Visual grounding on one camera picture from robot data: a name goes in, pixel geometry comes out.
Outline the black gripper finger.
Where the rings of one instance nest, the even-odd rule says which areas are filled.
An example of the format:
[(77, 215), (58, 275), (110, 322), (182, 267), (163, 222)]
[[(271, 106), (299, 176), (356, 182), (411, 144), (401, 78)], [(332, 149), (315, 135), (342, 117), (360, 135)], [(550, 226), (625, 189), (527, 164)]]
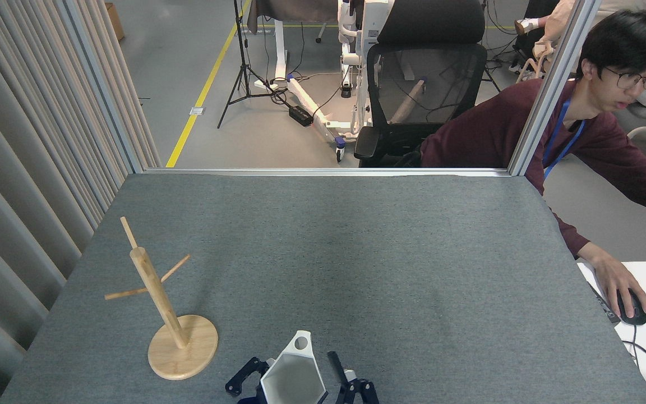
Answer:
[(240, 370), (238, 370), (225, 384), (226, 393), (238, 397), (243, 392), (243, 382), (253, 373), (260, 376), (259, 385), (256, 387), (256, 394), (252, 397), (242, 397), (238, 403), (267, 403), (266, 394), (262, 390), (262, 376), (272, 367), (272, 358), (265, 361), (257, 356), (250, 358)]
[(336, 403), (354, 403), (360, 396), (362, 403), (379, 403), (375, 385), (368, 379), (359, 378), (352, 369), (344, 368), (336, 351), (326, 353), (340, 381)]

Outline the person's right hand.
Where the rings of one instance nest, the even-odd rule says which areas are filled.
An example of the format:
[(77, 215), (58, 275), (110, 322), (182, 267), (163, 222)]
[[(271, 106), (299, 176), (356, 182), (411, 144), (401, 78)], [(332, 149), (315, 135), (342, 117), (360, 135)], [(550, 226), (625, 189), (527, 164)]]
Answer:
[(602, 292), (607, 297), (608, 307), (618, 317), (621, 314), (628, 317), (635, 315), (632, 295), (636, 295), (641, 309), (646, 313), (646, 293), (623, 263), (612, 256), (595, 258), (590, 263)]

